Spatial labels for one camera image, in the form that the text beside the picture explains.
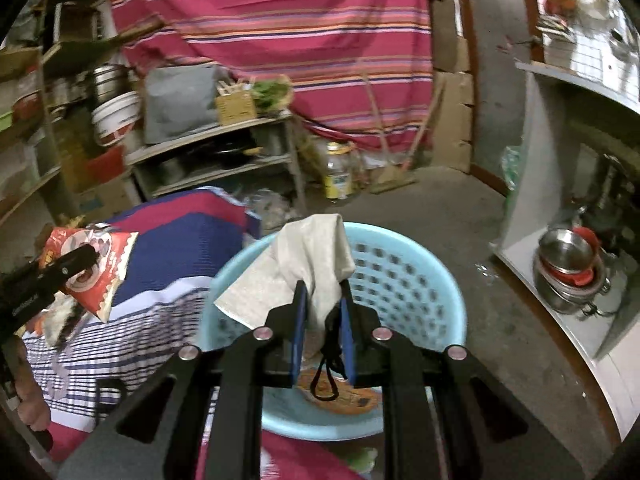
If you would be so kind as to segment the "person's left hand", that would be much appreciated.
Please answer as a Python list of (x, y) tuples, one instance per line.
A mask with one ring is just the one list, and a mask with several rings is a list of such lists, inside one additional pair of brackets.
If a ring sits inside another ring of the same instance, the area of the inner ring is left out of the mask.
[(17, 369), (14, 372), (15, 388), (20, 404), (17, 415), (22, 423), (34, 431), (47, 430), (51, 422), (51, 411), (27, 359), (27, 350), (21, 338), (14, 338)]

